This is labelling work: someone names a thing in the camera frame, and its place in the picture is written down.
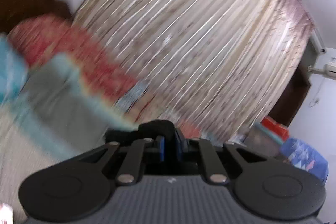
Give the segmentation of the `black pants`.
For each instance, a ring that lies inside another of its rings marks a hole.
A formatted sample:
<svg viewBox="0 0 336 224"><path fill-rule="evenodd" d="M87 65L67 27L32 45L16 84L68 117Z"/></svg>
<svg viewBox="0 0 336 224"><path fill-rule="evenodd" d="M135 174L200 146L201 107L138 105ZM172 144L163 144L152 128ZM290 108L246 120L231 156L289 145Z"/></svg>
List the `black pants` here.
<svg viewBox="0 0 336 224"><path fill-rule="evenodd" d="M164 137L165 149L177 149L178 137L175 125L168 120L153 120L140 124L135 131L125 132L108 129L105 133L105 142L119 142L123 145L131 145L135 140L151 138L155 140L158 136Z"/></svg>

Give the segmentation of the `red box on shelf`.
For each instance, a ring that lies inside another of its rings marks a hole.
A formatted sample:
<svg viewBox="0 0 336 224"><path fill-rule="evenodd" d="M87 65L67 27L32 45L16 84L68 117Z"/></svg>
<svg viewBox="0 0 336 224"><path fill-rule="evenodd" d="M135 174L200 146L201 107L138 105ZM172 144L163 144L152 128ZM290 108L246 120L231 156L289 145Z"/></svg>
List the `red box on shelf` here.
<svg viewBox="0 0 336 224"><path fill-rule="evenodd" d="M276 134L282 141L287 141L289 138L288 128L283 124L277 123L274 119L269 116L264 117L261 124L270 130L272 133Z"/></svg>

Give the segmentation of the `blue patterned cloth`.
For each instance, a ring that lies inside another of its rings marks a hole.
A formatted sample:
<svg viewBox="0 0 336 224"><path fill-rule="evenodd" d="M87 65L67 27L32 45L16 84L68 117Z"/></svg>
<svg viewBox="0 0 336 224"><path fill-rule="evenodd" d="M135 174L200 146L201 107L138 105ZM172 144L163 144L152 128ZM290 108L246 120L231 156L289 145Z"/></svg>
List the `blue patterned cloth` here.
<svg viewBox="0 0 336 224"><path fill-rule="evenodd" d="M323 184L326 184L329 175L328 161L304 141L289 137L280 147L280 154L291 165L315 175Z"/></svg>

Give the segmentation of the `dark wooden wardrobe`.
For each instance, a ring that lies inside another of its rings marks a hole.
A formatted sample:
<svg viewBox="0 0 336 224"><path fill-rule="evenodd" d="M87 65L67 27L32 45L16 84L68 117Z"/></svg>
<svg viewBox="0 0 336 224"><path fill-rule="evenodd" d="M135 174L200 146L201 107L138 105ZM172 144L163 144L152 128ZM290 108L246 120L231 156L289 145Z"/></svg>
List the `dark wooden wardrobe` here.
<svg viewBox="0 0 336 224"><path fill-rule="evenodd" d="M291 124L311 87L308 76L306 68L299 65L268 114L277 123L286 127Z"/></svg>

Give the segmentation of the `patterned teal beige bedspread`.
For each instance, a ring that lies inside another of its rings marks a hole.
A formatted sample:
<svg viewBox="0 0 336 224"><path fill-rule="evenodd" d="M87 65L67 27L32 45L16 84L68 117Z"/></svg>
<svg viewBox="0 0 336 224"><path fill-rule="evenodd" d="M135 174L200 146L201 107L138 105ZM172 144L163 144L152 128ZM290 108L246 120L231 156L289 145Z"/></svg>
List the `patterned teal beige bedspread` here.
<svg viewBox="0 0 336 224"><path fill-rule="evenodd" d="M19 202L22 181L32 173L104 144L106 130L136 125L84 94L80 69L58 54L34 69L23 89L1 106L1 205L13 223L27 217Z"/></svg>

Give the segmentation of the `beige leaf print curtain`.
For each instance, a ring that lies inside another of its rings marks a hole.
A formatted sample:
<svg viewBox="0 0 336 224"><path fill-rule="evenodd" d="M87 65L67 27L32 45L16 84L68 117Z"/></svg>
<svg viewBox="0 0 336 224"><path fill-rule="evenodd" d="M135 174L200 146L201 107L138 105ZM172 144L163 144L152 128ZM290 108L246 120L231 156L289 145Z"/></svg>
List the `beige leaf print curtain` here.
<svg viewBox="0 0 336 224"><path fill-rule="evenodd" d="M139 120L218 141L269 113L314 28L299 0L85 0L73 22L139 78Z"/></svg>

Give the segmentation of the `white air conditioner unit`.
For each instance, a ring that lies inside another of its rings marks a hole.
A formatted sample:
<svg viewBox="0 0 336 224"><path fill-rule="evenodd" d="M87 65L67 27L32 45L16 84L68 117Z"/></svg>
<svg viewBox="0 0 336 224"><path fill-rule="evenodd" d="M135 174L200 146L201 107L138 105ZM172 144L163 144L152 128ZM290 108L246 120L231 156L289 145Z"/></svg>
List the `white air conditioner unit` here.
<svg viewBox="0 0 336 224"><path fill-rule="evenodd" d="M327 53L327 49L322 41L321 35L318 30L313 30L310 41L312 42L318 56L324 56ZM316 68L312 65L307 67L307 71L316 75L323 75L327 78L335 80L335 57L332 57L330 61L323 64L323 67Z"/></svg>

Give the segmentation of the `teal lattice pillow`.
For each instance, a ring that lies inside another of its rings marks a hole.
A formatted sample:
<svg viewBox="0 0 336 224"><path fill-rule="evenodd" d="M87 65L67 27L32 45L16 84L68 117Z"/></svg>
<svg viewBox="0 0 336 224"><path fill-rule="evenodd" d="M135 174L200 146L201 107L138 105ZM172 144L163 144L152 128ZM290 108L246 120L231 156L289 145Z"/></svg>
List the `teal lattice pillow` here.
<svg viewBox="0 0 336 224"><path fill-rule="evenodd" d="M13 100L27 81L28 66L25 60L1 34L1 103Z"/></svg>

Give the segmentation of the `red floral quilt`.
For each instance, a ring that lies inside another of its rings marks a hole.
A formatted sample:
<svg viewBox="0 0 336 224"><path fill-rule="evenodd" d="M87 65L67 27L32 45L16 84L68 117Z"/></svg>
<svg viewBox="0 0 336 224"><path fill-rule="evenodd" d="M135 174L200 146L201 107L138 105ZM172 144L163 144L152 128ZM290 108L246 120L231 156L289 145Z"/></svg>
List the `red floral quilt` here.
<svg viewBox="0 0 336 224"><path fill-rule="evenodd" d="M53 15L26 19L9 33L9 42L32 69L52 61L69 73L72 90L110 124L136 129L155 119L170 120L186 138L201 137L199 127L170 112L147 82L121 65L91 34Z"/></svg>

